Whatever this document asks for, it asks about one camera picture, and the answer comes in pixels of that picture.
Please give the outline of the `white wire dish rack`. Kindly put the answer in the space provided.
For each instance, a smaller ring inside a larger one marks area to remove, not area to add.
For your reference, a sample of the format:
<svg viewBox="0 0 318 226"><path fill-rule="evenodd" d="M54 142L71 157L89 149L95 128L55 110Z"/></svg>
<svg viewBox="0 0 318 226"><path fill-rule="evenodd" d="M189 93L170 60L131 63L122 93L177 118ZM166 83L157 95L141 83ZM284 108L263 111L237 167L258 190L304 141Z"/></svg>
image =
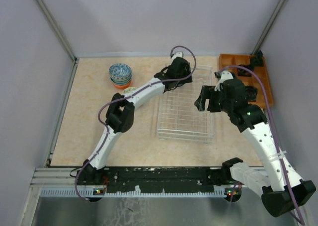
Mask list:
<svg viewBox="0 0 318 226"><path fill-rule="evenodd" d="M213 115L199 112L194 105L201 87L212 85L211 66L198 65L192 75L193 82L163 94L160 98L157 136L209 144L214 136Z"/></svg>

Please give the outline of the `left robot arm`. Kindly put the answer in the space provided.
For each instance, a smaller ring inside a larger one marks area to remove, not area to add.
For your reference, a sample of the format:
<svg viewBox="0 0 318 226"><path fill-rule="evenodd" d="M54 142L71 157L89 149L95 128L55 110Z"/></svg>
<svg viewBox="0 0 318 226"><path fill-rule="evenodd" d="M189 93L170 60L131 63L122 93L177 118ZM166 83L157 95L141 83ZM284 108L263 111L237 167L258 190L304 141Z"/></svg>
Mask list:
<svg viewBox="0 0 318 226"><path fill-rule="evenodd" d="M82 180L96 185L103 180L101 170L106 166L117 140L132 127L135 110L155 96L191 82L190 63L182 57L175 57L169 66L156 73L146 84L128 94L114 94L111 102L98 113L98 120L104 130L94 151L79 170L77 183Z"/></svg>

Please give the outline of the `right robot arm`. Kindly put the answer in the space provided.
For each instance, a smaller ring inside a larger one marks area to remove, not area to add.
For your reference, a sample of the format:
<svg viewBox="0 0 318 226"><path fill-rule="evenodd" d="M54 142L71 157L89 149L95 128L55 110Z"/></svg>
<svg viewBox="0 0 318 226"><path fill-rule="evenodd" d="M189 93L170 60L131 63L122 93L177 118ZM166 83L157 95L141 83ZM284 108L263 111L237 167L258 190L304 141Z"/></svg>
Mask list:
<svg viewBox="0 0 318 226"><path fill-rule="evenodd" d="M261 198L273 217L303 206L314 194L314 183L304 180L276 147L266 116L259 106L248 102L241 80L228 79L218 86L202 86L194 105L199 111L227 113L231 123L252 144L267 173L263 175L241 159L232 158L222 165L222 179L226 183L239 181L246 185Z"/></svg>

